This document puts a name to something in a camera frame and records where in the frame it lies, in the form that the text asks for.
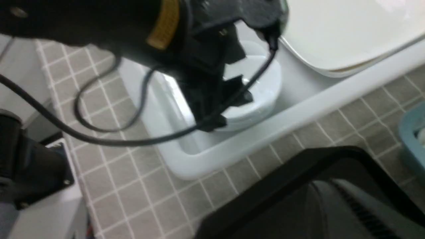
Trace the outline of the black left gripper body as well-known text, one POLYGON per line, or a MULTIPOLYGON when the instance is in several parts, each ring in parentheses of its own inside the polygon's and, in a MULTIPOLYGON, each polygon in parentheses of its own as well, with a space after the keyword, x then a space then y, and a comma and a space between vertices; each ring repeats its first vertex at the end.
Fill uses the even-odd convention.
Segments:
POLYGON ((253 101, 250 93, 232 99, 242 88, 242 75, 225 80, 226 65, 240 62, 246 53, 235 24, 193 34, 192 20, 182 20, 177 28, 176 80, 195 118, 197 129, 211 132, 225 127, 224 110, 253 101))

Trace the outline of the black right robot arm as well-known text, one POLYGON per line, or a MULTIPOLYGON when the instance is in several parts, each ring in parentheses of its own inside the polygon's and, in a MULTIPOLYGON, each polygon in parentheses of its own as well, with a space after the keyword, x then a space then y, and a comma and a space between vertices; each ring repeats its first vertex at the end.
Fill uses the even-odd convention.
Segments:
POLYGON ((21 119, 3 109, 0 133, 1 202, 23 210, 75 183, 64 143, 34 141, 21 119))

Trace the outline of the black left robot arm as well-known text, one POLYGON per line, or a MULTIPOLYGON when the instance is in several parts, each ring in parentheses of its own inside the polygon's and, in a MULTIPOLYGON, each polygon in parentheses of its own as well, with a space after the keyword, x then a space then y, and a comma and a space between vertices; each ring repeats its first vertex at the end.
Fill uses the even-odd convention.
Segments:
POLYGON ((155 71, 175 78, 196 122, 223 106, 253 102, 247 90, 226 104, 243 86, 242 75, 223 79, 225 65, 246 57, 236 32, 239 1, 223 0, 2 0, 1 34, 52 40, 68 46, 95 45, 116 57, 150 67, 142 82, 140 103, 126 124, 102 129, 83 120, 78 110, 89 80, 76 96, 76 118, 98 132, 132 127, 147 101, 155 71))

